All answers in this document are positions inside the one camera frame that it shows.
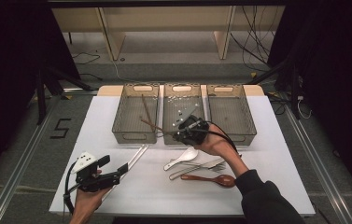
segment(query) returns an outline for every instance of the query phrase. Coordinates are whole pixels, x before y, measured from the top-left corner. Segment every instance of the gray transparent basket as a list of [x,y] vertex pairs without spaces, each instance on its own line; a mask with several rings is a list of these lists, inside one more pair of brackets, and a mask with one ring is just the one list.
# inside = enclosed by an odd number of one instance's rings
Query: gray transparent basket
[[[198,105],[192,115],[204,119],[204,107],[200,84],[196,83],[168,83],[164,85],[163,97],[163,129],[166,132],[177,131],[174,127],[178,117],[178,110],[185,110]],[[166,145],[183,145],[173,139],[171,135],[164,137]]]
[[207,85],[207,95],[211,121],[237,146],[249,146],[257,130],[243,85]]
[[127,83],[123,86],[112,133],[120,144],[156,143],[156,130],[145,122],[157,125],[159,84]]

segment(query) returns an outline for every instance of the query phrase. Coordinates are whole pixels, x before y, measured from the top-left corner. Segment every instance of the plastic utensil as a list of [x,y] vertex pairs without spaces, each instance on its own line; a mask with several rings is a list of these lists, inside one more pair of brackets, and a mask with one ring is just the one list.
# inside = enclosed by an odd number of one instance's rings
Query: plastic utensil
[[234,187],[234,177],[231,175],[219,175],[214,178],[207,178],[198,175],[182,175],[181,179],[183,180],[203,180],[203,181],[212,181],[224,188],[232,188]]
[[190,161],[196,158],[196,156],[198,155],[198,150],[196,150],[194,147],[189,147],[187,148],[180,157],[178,157],[176,160],[174,161],[170,161],[169,163],[167,163],[163,169],[166,171],[168,169],[170,169],[170,167],[176,165],[177,163],[181,162],[181,161]]

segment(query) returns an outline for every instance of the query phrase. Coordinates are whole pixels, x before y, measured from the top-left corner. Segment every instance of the wooden spoon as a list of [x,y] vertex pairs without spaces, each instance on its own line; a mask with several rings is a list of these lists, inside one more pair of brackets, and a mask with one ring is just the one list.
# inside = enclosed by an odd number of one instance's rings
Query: wooden spoon
[[234,187],[234,178],[231,175],[219,175],[214,178],[207,178],[198,175],[182,175],[181,179],[183,180],[203,180],[203,181],[212,181],[224,188]]

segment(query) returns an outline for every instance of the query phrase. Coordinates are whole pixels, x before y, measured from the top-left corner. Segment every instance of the white table surface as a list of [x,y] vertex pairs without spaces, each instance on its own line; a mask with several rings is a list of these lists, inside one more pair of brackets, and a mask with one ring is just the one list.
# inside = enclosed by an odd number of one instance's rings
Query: white table surface
[[[103,174],[116,171],[128,162],[140,145],[119,145],[111,132],[120,98],[116,96],[95,96],[82,125],[75,148],[49,209],[53,213],[63,212],[63,189],[66,172],[84,151],[97,159],[110,155],[111,162],[101,169]],[[289,154],[283,134],[280,131],[271,104],[266,96],[248,96],[248,104],[257,135],[248,147],[238,148],[250,169],[257,169],[262,181],[271,180],[281,194],[302,216],[312,216],[315,211],[310,203],[302,180]],[[171,159],[179,157],[187,146],[168,147],[163,139],[150,145],[146,153],[122,178],[96,210],[111,216],[131,217],[239,217],[243,215],[242,195],[234,187],[225,189],[215,183],[186,181],[169,175],[184,169],[186,165],[176,165],[168,171],[163,166]],[[199,151],[197,162],[216,159]],[[214,173],[207,170],[191,174],[214,177],[219,174],[233,175],[227,165],[225,170]],[[69,187],[75,184],[75,176],[70,176]]]

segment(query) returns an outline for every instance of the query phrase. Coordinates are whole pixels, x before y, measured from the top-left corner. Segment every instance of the person's left hand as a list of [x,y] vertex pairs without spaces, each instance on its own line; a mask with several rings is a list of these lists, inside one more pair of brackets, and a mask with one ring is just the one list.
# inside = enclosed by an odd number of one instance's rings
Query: person's left hand
[[94,213],[94,211],[102,204],[104,195],[111,188],[101,189],[96,192],[85,192],[81,189],[77,190],[76,207],[70,223],[86,223]]

